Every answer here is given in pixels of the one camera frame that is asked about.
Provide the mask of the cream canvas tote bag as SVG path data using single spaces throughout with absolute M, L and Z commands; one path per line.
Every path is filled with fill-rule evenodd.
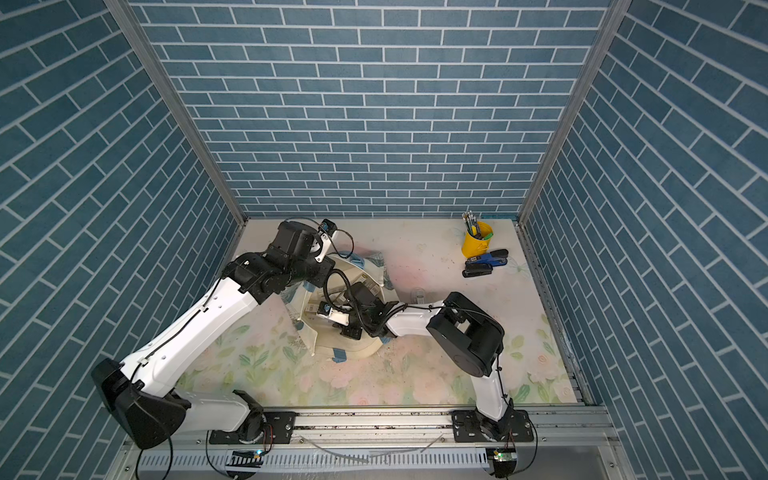
M 361 283 L 379 300 L 395 301 L 397 294 L 389 279 L 382 253 L 366 251 L 344 260 L 335 255 L 336 268 L 352 284 Z M 338 362 L 374 355 L 390 341 L 390 336 L 371 336 L 354 313 L 339 312 L 327 304 L 324 291 L 309 282 L 293 285 L 281 293 L 299 338 L 313 356 Z

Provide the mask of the clear compass set case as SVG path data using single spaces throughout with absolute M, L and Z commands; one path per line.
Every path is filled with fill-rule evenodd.
M 411 303 L 412 304 L 425 304 L 426 294 L 421 288 L 415 288 L 411 291 Z

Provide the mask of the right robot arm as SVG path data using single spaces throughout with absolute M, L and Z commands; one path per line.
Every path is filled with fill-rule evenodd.
M 493 317 L 459 292 L 436 305 L 385 302 L 357 282 L 345 292 L 349 326 L 380 339 L 433 338 L 445 355 L 471 377 L 475 407 L 451 412 L 454 441 L 530 442 L 536 433 L 528 413 L 517 410 L 501 379 L 505 331 Z

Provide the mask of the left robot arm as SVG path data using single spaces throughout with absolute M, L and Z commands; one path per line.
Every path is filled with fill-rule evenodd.
M 329 220 L 316 226 L 281 222 L 265 251 L 230 261 L 213 287 L 162 333 L 123 360 L 107 358 L 94 367 L 107 411 L 138 448 L 188 431 L 229 432 L 240 443 L 264 440 L 264 410 L 251 395 L 182 393 L 176 384 L 223 332 L 272 295 L 305 282 L 323 286 L 335 266 L 328 252 L 336 232 Z

